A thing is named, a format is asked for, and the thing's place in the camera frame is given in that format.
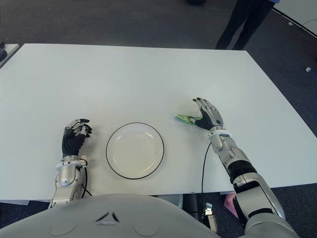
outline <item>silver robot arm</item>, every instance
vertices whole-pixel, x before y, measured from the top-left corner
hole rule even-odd
[[[64,205],[74,199],[84,196],[87,187],[87,160],[83,156],[79,159],[79,149],[85,138],[90,137],[92,129],[86,123],[87,119],[76,119],[69,123],[62,141],[63,159],[56,166],[59,172],[55,179],[55,194],[49,208]]]
[[[237,147],[230,132],[223,128],[223,120],[216,107],[205,99],[197,98],[194,101],[203,118],[193,119],[192,122],[210,131],[212,149],[219,155],[237,193],[233,204],[245,227],[246,235],[243,237],[297,238],[295,231],[285,221],[282,206],[272,190],[245,153]]]

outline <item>person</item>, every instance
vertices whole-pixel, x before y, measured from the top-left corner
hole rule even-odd
[[[216,50],[225,50],[230,44],[234,33],[245,21],[239,39],[233,47],[233,50],[242,50],[273,6],[279,3],[279,1],[280,0],[237,0],[229,23],[216,45]]]

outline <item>black robotic glove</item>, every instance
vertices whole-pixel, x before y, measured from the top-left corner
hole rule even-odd
[[[85,138],[90,137],[91,127],[88,126],[89,120],[76,119],[72,121],[64,130],[63,142],[61,145],[63,157],[77,155],[82,147]]]
[[[215,126],[223,126],[222,117],[215,106],[213,106],[206,99],[202,98],[193,99],[193,101],[197,103],[203,115],[202,119],[191,119],[195,125],[206,130],[210,130]]]

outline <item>dark floor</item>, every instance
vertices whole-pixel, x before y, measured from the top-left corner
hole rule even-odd
[[[207,0],[204,6],[185,0],[1,0],[0,40],[213,49],[234,4],[235,0]],[[317,135],[317,39],[272,11],[245,49]],[[312,71],[305,72],[306,67]],[[317,237],[317,185],[273,191],[298,235]],[[241,226],[223,207],[221,196],[210,193],[206,198],[214,204],[220,235],[241,235]],[[0,204],[0,227],[46,208],[40,202]]]

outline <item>wire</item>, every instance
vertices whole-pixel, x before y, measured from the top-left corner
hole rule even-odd
[[[81,195],[81,198],[85,196],[85,192],[87,191],[87,183],[88,183],[87,167],[85,167],[84,169],[85,169],[85,186],[84,186],[84,191],[83,191],[83,194]]]
[[[86,192],[90,195],[90,196],[92,196],[92,194],[86,189]]]
[[[204,165],[203,165],[203,176],[202,176],[202,218],[204,217],[204,173],[205,173],[205,163],[206,163],[206,157],[209,150],[209,147],[211,146],[211,143],[207,147],[205,158],[204,158]]]
[[[302,25],[304,26],[306,23],[309,23],[309,22],[311,22],[311,21],[316,21],[317,20],[317,18],[315,18],[315,19],[313,19],[313,20],[310,20],[310,21],[307,21],[307,22],[304,22]]]

